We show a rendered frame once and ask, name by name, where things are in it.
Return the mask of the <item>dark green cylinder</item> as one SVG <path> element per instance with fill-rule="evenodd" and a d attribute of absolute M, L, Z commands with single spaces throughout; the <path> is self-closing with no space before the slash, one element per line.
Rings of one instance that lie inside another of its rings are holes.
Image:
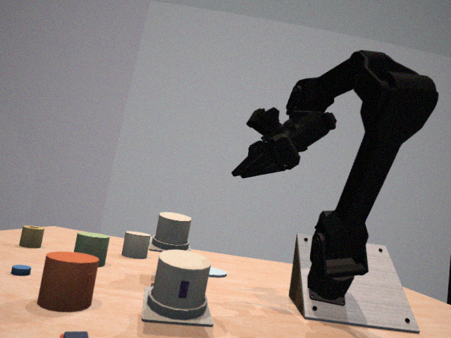
<path fill-rule="evenodd" d="M 92 232 L 78 232 L 74 252 L 84 253 L 99 259 L 98 267 L 106 262 L 110 236 Z"/>

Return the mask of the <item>blue short cylinder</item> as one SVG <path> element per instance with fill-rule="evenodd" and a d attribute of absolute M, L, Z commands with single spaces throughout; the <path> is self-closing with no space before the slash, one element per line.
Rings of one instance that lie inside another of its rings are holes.
<path fill-rule="evenodd" d="M 28 265 L 14 265 L 11 268 L 11 274 L 17 276 L 28 276 L 31 273 L 31 267 Z"/>

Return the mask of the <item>white round dish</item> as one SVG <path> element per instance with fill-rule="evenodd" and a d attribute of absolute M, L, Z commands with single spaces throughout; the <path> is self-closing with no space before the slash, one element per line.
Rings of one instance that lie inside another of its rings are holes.
<path fill-rule="evenodd" d="M 219 268 L 210 268 L 209 277 L 226 277 L 227 272 Z"/>

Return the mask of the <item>brown cylinder with orange top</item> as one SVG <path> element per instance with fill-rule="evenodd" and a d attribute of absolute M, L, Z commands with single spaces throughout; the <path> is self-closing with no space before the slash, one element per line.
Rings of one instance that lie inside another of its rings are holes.
<path fill-rule="evenodd" d="M 38 306 L 62 313 L 88 309 L 99 259 L 85 253 L 53 251 L 47 253 L 44 262 Z"/>

